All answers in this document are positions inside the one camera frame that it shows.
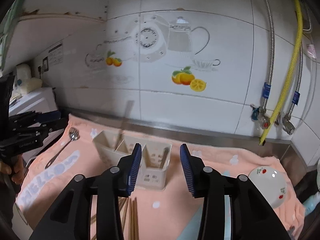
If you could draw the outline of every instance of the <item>spoon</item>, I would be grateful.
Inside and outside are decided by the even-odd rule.
[[[68,141],[63,147],[62,149],[55,155],[52,157],[52,159],[47,163],[47,165],[45,166],[44,169],[47,169],[51,166],[51,164],[55,161],[55,159],[58,157],[58,155],[63,151],[63,149],[65,147],[67,147],[67,145],[72,142],[72,141],[76,141],[80,138],[79,135],[79,130],[77,130],[76,128],[71,127],[69,130],[69,137],[70,137],[70,141]]]

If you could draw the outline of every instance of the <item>bowl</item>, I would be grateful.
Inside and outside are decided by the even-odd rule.
[[[273,209],[284,202],[287,194],[287,183],[281,172],[268,166],[260,166],[250,172],[249,179]]]

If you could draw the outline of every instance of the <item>blue label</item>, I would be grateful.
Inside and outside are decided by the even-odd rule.
[[[265,83],[263,85],[262,97],[265,99],[269,98],[271,86]]]
[[[300,98],[300,93],[295,91],[292,98],[292,103],[294,103],[297,106],[299,102],[299,98]]]

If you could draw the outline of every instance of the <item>utensil holder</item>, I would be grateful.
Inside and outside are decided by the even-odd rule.
[[[116,132],[102,131],[92,140],[102,161],[109,167],[116,166],[120,158],[131,154],[134,145],[140,143],[142,159],[136,186],[142,189],[163,190],[166,184],[172,145],[123,135],[121,143],[114,151],[116,138]]]

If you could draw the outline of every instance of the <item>printed label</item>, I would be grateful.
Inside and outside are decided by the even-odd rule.
[[[294,103],[297,106],[299,103],[299,98],[300,98],[300,93],[295,91],[292,98],[292,103]]]
[[[313,46],[312,44],[307,44],[307,52],[309,57],[317,58],[315,46]]]
[[[265,98],[265,99],[268,99],[268,98],[269,98],[270,89],[271,89],[271,86],[268,85],[267,83],[264,83],[263,91],[262,91],[262,97],[263,97],[263,98]]]

